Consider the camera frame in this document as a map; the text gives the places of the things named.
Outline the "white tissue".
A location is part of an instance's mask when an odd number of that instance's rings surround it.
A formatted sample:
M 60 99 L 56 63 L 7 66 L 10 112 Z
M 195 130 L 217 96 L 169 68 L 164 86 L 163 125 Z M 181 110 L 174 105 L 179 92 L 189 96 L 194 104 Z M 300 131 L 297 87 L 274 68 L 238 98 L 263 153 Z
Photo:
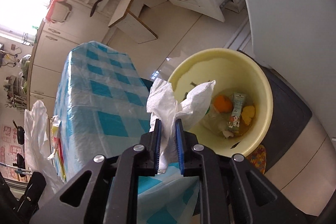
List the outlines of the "white tissue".
M 169 164 L 178 161 L 175 122 L 182 121 L 188 131 L 194 127 L 209 109 L 216 81 L 198 84 L 191 89 L 182 102 L 175 99 L 171 83 L 155 79 L 147 98 L 146 111 L 150 114 L 150 130 L 156 120 L 161 121 L 162 133 L 159 152 L 158 173 L 165 173 Z

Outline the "orange peel piece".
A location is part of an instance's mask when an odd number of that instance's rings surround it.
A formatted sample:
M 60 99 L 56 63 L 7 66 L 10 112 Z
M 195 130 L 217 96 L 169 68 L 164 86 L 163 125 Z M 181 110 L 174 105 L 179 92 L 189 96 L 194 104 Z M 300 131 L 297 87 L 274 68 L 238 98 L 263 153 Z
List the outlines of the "orange peel piece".
M 252 122 L 252 119 L 255 117 L 256 110 L 253 105 L 243 107 L 241 112 L 241 118 L 245 125 L 249 126 Z
M 218 95 L 213 100 L 213 106 L 220 113 L 230 113 L 233 110 L 232 101 L 225 95 Z

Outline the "printed white plastic bag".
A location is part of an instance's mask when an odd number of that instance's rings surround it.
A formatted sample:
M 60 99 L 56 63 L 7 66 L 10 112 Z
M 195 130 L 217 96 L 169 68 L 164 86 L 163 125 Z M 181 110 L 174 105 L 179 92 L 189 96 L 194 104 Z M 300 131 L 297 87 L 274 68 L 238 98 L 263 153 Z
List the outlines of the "printed white plastic bag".
M 25 110 L 25 159 L 33 172 L 40 172 L 46 179 L 44 195 L 52 197 L 64 185 L 56 173 L 51 155 L 51 143 L 47 134 L 49 118 L 41 100 L 37 100 L 31 110 Z

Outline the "red yellow snack wrapper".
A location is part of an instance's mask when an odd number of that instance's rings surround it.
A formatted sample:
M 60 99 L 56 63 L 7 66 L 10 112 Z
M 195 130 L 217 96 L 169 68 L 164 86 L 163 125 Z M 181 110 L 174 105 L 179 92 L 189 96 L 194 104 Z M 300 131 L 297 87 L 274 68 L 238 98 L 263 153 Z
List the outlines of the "red yellow snack wrapper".
M 53 116 L 51 119 L 51 154 L 48 156 L 48 160 L 56 160 L 58 162 L 58 174 L 63 182 L 67 181 L 65 166 L 64 166 L 64 156 L 61 141 L 61 123 L 62 120 L 57 116 Z

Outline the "clear plastic bottle green label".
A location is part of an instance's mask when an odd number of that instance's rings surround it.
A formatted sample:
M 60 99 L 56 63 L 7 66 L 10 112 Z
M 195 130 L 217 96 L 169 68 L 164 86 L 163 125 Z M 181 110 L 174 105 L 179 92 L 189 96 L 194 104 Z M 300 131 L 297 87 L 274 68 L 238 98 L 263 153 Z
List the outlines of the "clear plastic bottle green label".
M 210 105 L 207 113 L 200 121 L 201 125 L 213 135 L 224 136 L 227 129 L 227 122 L 213 105 Z

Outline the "yellow trash bucket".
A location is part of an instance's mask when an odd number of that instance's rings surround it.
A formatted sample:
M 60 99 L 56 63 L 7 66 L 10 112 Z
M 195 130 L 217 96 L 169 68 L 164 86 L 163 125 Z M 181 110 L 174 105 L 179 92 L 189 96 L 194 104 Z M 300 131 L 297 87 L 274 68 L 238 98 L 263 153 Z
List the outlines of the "yellow trash bucket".
M 273 97 L 269 81 L 250 57 L 213 48 L 183 61 L 171 74 L 178 102 L 197 85 L 215 82 L 207 114 L 189 131 L 222 156 L 251 154 L 270 127 Z

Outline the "blue checkered tablecloth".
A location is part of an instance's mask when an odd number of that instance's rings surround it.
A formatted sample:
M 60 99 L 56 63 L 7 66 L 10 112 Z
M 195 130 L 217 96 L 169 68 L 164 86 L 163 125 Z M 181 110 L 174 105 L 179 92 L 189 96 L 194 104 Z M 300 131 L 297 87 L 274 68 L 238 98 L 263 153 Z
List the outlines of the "blue checkered tablecloth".
M 138 144 L 150 129 L 149 91 L 131 59 L 99 42 L 68 53 L 56 94 L 63 159 L 55 168 L 70 180 L 96 155 L 113 157 Z M 163 174 L 138 180 L 138 223 L 189 223 L 199 193 L 197 178 L 176 162 Z

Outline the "black wok on stove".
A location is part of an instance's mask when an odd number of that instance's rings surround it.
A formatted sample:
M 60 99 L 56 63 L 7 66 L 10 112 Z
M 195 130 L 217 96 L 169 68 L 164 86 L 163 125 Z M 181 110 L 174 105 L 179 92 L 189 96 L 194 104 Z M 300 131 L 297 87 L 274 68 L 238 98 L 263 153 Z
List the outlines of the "black wok on stove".
M 15 123 L 15 120 L 13 120 L 13 125 L 17 129 L 17 141 L 18 141 L 18 144 L 24 145 L 24 143 L 25 143 L 25 130 L 24 130 L 24 128 L 22 126 L 18 126 Z

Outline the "utensil rack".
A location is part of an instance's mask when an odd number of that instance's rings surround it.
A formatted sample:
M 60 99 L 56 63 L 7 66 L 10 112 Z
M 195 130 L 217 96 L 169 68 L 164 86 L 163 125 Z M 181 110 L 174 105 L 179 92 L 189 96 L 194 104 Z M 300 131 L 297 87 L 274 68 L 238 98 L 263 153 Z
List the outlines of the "utensil rack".
M 27 107 L 27 83 L 23 76 L 7 76 L 3 88 L 6 92 L 5 107 L 19 111 Z

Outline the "white step stool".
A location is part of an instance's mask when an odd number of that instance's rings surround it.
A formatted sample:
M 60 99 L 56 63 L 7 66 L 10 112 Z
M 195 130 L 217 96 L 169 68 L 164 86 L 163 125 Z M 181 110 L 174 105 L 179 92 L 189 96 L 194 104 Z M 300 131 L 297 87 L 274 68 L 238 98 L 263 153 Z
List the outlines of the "white step stool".
M 124 34 L 132 38 L 136 43 L 151 42 L 158 38 L 140 18 L 143 7 L 154 8 L 167 0 L 120 0 L 110 22 L 109 28 L 118 28 Z

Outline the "white refrigerator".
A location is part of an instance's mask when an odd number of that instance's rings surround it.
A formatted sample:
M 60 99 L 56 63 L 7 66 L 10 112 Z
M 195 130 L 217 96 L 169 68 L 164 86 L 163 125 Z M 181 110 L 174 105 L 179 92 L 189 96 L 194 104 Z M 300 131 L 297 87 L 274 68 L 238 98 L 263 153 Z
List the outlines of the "white refrigerator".
M 246 0 L 255 55 L 335 138 L 335 0 Z

